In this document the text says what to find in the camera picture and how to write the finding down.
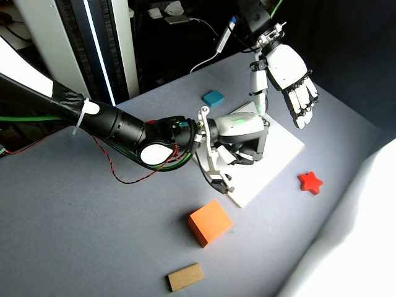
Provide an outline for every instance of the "light strip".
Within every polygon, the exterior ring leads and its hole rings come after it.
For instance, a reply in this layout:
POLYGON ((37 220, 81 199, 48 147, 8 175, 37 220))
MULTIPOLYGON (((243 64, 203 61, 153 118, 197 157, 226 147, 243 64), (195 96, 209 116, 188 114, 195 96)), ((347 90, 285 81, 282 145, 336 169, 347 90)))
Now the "light strip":
POLYGON ((111 90, 110 81, 109 81, 109 78, 108 78, 108 76, 107 76, 107 71, 106 71, 106 67, 105 67, 105 62, 103 61, 103 57, 102 57, 102 55, 101 55, 101 50, 100 50, 100 46, 99 46, 99 41, 98 41, 98 37, 97 37, 97 32, 96 32, 96 30, 95 30, 95 26, 93 25, 92 14, 91 14, 91 10, 90 10, 90 8, 89 8, 88 0, 84 0, 84 6, 85 6, 85 11, 86 11, 87 17, 88 17, 89 27, 91 28, 92 37, 93 37, 93 42, 95 43, 95 47, 97 48, 97 53, 98 53, 98 57, 99 57, 99 62, 100 62, 101 70, 103 71, 103 75, 105 76, 105 81, 106 81, 107 89, 108 89, 108 91, 109 91, 111 104, 112 104, 113 106, 116 106, 116 102, 115 102, 114 96, 113 96, 113 91, 111 90))

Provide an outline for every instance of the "red star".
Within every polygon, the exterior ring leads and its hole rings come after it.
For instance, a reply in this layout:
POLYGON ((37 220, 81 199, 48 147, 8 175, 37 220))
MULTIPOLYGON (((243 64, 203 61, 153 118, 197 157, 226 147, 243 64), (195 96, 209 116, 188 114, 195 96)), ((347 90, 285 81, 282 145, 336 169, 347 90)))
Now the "red star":
POLYGON ((299 175, 298 179, 301 181, 301 190, 309 191, 314 195, 318 195, 321 192, 319 186, 323 185, 323 182, 316 178, 315 173, 312 171, 308 174, 299 175))

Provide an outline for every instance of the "orange block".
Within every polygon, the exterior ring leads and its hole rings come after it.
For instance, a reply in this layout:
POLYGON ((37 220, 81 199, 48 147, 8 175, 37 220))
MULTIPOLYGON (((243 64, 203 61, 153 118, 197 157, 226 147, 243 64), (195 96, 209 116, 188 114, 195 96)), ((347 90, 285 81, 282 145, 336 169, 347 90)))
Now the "orange block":
POLYGON ((212 200, 188 219, 188 225, 204 248, 234 225, 217 200, 212 200))

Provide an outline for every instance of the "table surface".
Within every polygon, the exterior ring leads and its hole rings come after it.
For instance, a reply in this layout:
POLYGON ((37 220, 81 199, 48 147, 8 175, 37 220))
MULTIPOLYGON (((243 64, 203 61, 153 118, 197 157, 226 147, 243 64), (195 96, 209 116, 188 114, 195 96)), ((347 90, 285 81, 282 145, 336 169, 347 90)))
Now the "table surface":
MULTIPOLYGON (((129 100, 143 120, 196 118, 202 96, 225 95, 211 116, 250 101, 251 54, 237 54, 129 100)), ((319 88, 312 122, 294 127, 282 94, 269 90, 269 115, 306 148, 244 209, 215 192, 191 161, 135 185, 117 182, 84 131, 69 127, 38 147, 0 159, 1 296, 163 296, 166 276, 200 263, 206 279, 173 296, 272 296, 299 261, 354 177, 380 131, 319 88), (297 175, 324 181, 313 196, 297 175), (187 217, 218 199, 232 229, 202 249, 187 217)), ((108 147, 116 172, 148 171, 108 147)))

